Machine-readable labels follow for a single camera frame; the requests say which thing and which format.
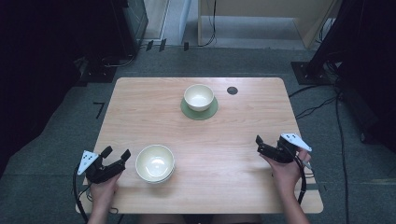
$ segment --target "green plate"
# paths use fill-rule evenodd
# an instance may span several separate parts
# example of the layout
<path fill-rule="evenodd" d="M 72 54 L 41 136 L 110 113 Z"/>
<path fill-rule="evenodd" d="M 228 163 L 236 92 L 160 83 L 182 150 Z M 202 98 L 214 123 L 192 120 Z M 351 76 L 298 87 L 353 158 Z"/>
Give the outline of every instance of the green plate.
<path fill-rule="evenodd" d="M 180 107 L 181 107 L 181 111 L 183 111 L 183 114 L 185 116 L 187 116 L 187 118 L 202 120 L 202 119 L 209 119 L 213 115 L 215 115 L 216 112 L 218 111 L 219 103 L 215 97 L 213 99 L 212 105 L 207 110 L 197 112 L 197 111 L 191 110 L 189 108 L 189 106 L 187 105 L 187 102 L 183 98 L 183 100 L 181 101 Z"/>

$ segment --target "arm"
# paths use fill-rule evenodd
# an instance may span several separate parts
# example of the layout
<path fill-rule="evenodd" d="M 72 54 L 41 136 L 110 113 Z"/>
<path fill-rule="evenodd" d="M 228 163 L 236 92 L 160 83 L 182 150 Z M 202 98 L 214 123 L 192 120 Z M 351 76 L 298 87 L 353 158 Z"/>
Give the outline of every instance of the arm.
<path fill-rule="evenodd" d="M 268 163 L 271 165 L 276 190 L 282 202 L 283 210 L 288 223 L 309 223 L 308 218 L 306 217 L 301 206 L 298 204 L 294 195 L 295 185 L 300 179 L 300 168 L 296 162 L 279 163 L 263 155 L 260 156 L 268 161 Z M 308 154 L 308 152 L 303 149 L 299 150 L 298 156 L 302 161 L 309 161 L 311 159 L 311 156 Z"/>
<path fill-rule="evenodd" d="M 117 190 L 117 180 L 121 174 L 113 176 L 104 183 L 91 185 L 92 212 L 89 224 L 106 223 L 108 210 L 113 204 L 114 193 Z"/>

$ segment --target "white bowl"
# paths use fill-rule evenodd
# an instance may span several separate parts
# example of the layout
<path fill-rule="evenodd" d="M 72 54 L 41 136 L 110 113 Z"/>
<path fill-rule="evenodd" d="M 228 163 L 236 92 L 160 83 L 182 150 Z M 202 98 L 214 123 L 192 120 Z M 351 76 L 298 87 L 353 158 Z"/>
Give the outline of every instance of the white bowl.
<path fill-rule="evenodd" d="M 173 173 L 175 158 L 169 148 L 161 145 L 145 147 L 136 158 L 136 171 L 149 183 L 161 183 Z"/>
<path fill-rule="evenodd" d="M 184 92 L 184 100 L 191 110 L 207 110 L 213 102 L 215 94 L 206 85 L 196 84 L 188 87 Z"/>

